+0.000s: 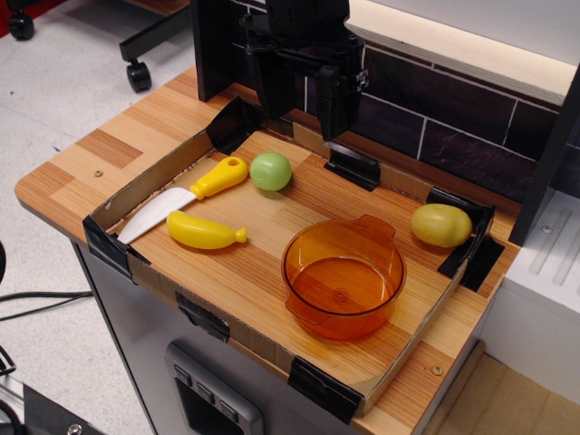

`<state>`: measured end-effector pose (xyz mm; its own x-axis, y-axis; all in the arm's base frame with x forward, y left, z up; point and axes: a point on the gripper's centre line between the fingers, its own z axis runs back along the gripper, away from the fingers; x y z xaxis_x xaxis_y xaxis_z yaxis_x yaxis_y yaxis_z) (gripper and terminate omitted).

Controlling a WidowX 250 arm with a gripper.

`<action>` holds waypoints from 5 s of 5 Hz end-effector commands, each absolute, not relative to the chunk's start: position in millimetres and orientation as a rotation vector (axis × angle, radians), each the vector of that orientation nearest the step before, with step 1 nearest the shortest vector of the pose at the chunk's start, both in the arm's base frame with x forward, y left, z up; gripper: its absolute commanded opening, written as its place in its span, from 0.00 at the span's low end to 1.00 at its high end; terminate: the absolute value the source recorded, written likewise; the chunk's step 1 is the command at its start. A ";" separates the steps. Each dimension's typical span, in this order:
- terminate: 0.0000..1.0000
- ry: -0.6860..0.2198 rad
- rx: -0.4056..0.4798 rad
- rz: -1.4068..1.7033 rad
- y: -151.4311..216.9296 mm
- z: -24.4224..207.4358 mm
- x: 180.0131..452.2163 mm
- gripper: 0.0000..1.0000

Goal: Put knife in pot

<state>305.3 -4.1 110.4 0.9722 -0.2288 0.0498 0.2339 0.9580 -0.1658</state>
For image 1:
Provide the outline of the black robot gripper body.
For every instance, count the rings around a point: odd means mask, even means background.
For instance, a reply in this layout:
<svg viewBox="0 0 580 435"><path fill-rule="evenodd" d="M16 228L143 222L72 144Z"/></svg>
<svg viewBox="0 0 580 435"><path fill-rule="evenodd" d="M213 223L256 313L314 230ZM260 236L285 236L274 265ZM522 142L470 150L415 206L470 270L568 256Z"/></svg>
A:
<svg viewBox="0 0 580 435"><path fill-rule="evenodd" d="M361 91L368 86L363 69L364 41L345 25L347 1L267 1L264 14L239 20L249 52L277 53L294 75L316 76L324 65L356 74Z"/></svg>

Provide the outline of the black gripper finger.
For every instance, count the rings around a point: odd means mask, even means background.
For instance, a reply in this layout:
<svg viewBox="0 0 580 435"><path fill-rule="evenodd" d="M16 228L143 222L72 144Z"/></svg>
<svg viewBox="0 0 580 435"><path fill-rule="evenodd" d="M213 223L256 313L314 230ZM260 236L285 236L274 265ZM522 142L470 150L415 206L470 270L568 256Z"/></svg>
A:
<svg viewBox="0 0 580 435"><path fill-rule="evenodd" d="M295 75L285 68L277 53L249 52L248 67L258 99L270 120L279 119L295 108Z"/></svg>
<svg viewBox="0 0 580 435"><path fill-rule="evenodd" d="M356 74L324 65L315 77L315 98L324 140L334 140L356 123L361 100Z"/></svg>

